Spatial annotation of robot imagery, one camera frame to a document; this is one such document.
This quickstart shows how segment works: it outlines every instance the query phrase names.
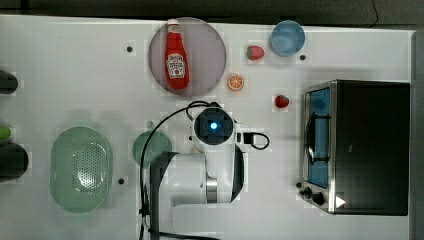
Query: ketchup label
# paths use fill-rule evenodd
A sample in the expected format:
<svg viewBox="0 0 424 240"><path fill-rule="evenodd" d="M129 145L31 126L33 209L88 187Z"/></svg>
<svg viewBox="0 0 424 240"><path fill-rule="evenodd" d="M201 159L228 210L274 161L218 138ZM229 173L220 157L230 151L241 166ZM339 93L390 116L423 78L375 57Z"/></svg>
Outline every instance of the ketchup label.
<svg viewBox="0 0 424 240"><path fill-rule="evenodd" d="M168 25L168 33L180 33L180 25L172 24Z"/></svg>
<svg viewBox="0 0 424 240"><path fill-rule="evenodd" d="M166 60L166 67L170 78L184 78L185 75L185 63L183 57L178 53L168 55Z"/></svg>

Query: ketchup bottle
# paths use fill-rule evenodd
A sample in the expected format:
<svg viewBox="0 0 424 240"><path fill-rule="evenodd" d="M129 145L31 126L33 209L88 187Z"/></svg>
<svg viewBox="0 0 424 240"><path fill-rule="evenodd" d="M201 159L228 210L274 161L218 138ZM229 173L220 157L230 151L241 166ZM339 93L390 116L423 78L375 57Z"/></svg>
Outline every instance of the ketchup bottle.
<svg viewBox="0 0 424 240"><path fill-rule="evenodd" d="M183 89L190 82L188 61L184 50L178 20L168 20L168 37L165 50L165 73L173 89Z"/></svg>

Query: blue bowl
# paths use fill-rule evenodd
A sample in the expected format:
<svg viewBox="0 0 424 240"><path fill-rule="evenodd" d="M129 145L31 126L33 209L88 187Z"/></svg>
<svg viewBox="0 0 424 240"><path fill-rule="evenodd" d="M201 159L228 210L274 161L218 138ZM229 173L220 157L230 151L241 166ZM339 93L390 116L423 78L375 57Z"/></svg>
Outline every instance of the blue bowl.
<svg viewBox="0 0 424 240"><path fill-rule="evenodd" d="M305 44L303 28L293 21L282 21L271 34L271 47L283 57L291 56L302 49Z"/></svg>

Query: oven window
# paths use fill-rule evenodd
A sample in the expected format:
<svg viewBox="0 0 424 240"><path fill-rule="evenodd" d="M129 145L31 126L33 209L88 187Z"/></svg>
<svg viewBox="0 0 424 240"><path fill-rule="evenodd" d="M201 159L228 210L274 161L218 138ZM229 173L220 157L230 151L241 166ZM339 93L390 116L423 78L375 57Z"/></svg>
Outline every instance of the oven window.
<svg viewBox="0 0 424 240"><path fill-rule="evenodd" d="M310 94L309 116L327 116L330 114L330 89L314 91ZM323 188L328 188L328 138L329 119L315 119L315 151L314 163L308 161L308 182Z"/></svg>

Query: orange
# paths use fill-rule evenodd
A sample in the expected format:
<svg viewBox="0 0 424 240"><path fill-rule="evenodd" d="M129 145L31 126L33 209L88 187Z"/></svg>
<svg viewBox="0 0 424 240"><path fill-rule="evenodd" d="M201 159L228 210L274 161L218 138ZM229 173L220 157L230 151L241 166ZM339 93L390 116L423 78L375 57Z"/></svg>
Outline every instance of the orange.
<svg viewBox="0 0 424 240"><path fill-rule="evenodd" d="M244 78L238 74L232 74L228 79L228 88L238 91L243 88Z"/></svg>

